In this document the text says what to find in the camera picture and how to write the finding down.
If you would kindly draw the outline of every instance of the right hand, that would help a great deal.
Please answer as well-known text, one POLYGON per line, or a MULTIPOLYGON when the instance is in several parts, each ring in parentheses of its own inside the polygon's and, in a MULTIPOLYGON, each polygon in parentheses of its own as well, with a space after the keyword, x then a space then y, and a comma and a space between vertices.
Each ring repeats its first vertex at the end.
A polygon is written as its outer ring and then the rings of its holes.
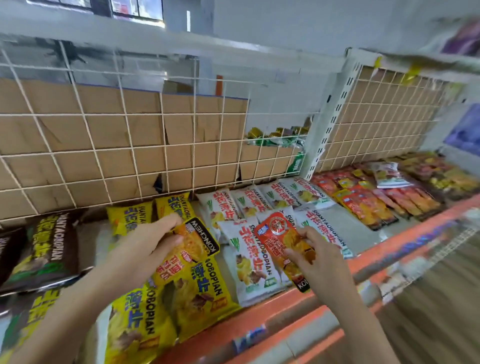
POLYGON ((286 249, 288 257, 302 270, 310 284, 310 288, 335 314, 348 309, 361 298, 353 282, 348 264, 343 260, 341 250, 335 244, 326 241, 317 230, 307 226, 297 229, 297 232, 310 240, 315 249, 316 259, 310 264, 302 254, 286 249))

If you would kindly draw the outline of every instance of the yellow snack bag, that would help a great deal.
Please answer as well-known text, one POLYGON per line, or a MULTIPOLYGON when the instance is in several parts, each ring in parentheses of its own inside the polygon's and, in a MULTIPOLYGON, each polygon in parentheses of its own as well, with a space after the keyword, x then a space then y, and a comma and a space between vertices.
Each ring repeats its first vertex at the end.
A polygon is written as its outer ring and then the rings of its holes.
POLYGON ((113 228, 113 235, 127 235, 138 224, 152 222, 153 201, 127 207, 107 207, 107 215, 113 228))
POLYGON ((173 300, 180 342, 240 309, 232 301, 215 259, 190 268, 175 280, 173 300))
POLYGON ((156 198, 155 203, 158 218, 162 218, 174 212, 176 212, 183 221, 193 218, 195 213, 188 200, 189 194, 190 192, 185 192, 184 194, 156 198))
POLYGON ((146 364, 175 344, 177 332, 161 291, 148 282, 112 303, 105 364, 146 364))
POLYGON ((183 242, 170 251, 153 274, 152 278, 158 286, 174 280, 185 267, 189 268, 220 251, 220 246, 199 218, 191 218, 172 232, 183 235, 183 242))

